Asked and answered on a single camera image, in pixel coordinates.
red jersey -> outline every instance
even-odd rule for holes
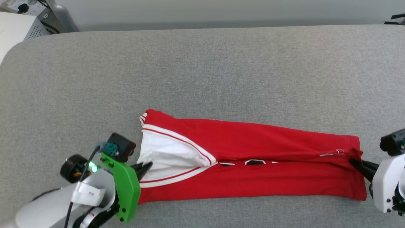
[[[139,203],[268,195],[330,195],[366,200],[359,138],[205,119],[149,109],[140,162]]]

